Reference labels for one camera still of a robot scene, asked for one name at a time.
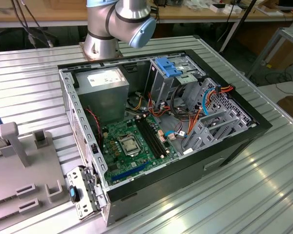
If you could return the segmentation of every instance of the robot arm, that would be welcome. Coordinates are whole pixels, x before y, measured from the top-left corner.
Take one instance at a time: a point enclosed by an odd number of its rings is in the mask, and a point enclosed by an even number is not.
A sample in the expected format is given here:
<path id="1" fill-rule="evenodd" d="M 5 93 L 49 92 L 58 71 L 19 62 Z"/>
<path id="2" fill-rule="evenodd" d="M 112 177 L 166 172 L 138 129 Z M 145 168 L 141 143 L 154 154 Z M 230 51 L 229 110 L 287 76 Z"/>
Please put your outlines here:
<path id="1" fill-rule="evenodd" d="M 84 52 L 89 59 L 117 57 L 117 39 L 141 48 L 151 39 L 156 27 L 146 0 L 87 0 L 87 9 Z"/>

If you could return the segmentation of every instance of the workbench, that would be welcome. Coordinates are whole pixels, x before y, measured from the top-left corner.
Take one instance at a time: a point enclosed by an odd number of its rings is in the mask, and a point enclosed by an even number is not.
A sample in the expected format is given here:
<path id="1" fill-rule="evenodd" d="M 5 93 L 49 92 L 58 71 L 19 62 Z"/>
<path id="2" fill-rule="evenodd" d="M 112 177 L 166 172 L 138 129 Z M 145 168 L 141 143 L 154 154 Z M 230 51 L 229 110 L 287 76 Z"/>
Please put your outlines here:
<path id="1" fill-rule="evenodd" d="M 67 202 L 1 233 L 293 233 L 293 119 L 195 37 L 153 39 L 137 56 L 193 49 L 273 127 L 232 163 L 106 227 L 101 215 L 79 222 Z M 58 64 L 84 62 L 80 46 L 0 52 L 0 116 L 21 136 L 52 133 L 63 174 L 82 164 L 64 110 Z"/>
<path id="2" fill-rule="evenodd" d="M 54 10 L 44 0 L 31 0 L 26 2 L 28 8 L 39 22 L 40 26 L 80 26 L 87 25 L 87 10 Z M 11 7 L 10 0 L 0 0 L 0 7 Z M 30 27 L 37 27 L 33 19 L 23 9 L 26 20 L 29 21 Z M 241 14 L 232 14 L 229 22 L 234 22 L 229 34 L 221 48 L 221 52 L 226 48 L 230 38 L 232 37 L 236 27 L 241 20 L 244 11 Z M 186 6 L 166 6 L 159 7 L 160 19 L 158 23 L 215 23 L 226 22 L 229 15 L 224 13 L 215 13 L 209 9 L 202 9 L 200 11 L 193 11 Z M 292 22 L 290 27 L 293 27 L 293 13 L 284 13 L 282 16 L 267 16 L 255 8 L 250 12 L 246 22 L 272 22 L 272 21 L 289 21 Z M 20 27 L 20 23 L 14 15 L 13 10 L 6 15 L 0 12 L 0 28 Z"/>

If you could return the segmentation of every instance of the blue drive bay latch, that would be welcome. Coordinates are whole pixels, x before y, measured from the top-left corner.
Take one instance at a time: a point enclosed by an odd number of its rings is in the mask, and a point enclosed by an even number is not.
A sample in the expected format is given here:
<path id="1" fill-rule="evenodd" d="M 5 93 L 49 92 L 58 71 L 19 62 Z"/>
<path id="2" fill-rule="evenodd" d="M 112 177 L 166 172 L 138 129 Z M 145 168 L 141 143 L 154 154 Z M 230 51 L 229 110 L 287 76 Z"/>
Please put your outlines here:
<path id="1" fill-rule="evenodd" d="M 159 67 L 165 72 L 167 77 L 177 77 L 182 75 L 182 72 L 177 70 L 175 65 L 170 62 L 167 58 L 157 58 L 155 60 Z"/>

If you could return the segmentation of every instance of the green circuit board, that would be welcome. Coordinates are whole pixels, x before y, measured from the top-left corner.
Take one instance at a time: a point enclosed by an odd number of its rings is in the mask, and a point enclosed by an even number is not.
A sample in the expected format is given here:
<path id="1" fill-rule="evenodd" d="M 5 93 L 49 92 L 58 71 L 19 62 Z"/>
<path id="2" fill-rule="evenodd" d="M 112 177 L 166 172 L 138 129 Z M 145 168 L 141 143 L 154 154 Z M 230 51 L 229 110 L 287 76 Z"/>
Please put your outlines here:
<path id="1" fill-rule="evenodd" d="M 145 120 L 151 129 L 149 133 L 154 134 L 159 139 L 157 132 L 160 127 L 153 116 L 148 116 Z M 103 133 L 104 146 L 102 153 L 108 167 L 105 179 L 109 185 L 142 174 L 178 158 L 176 151 L 168 140 L 165 142 L 159 140 L 166 151 L 166 155 L 164 157 L 155 157 L 134 119 L 109 124 L 103 127 Z M 130 154 L 128 150 L 130 152 L 138 151 L 138 153 L 128 155 Z"/>

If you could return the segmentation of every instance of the cpu socket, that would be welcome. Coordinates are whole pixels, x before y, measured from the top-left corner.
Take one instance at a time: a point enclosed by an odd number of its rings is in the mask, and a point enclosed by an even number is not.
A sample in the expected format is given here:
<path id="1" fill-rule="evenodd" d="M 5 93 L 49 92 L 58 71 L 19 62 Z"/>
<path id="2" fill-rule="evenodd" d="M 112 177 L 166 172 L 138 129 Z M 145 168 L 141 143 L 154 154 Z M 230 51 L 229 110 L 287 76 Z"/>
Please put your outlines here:
<path id="1" fill-rule="evenodd" d="M 140 146 L 136 140 L 136 137 L 132 134 L 121 136 L 118 138 L 124 153 L 128 156 L 135 157 L 141 151 Z"/>

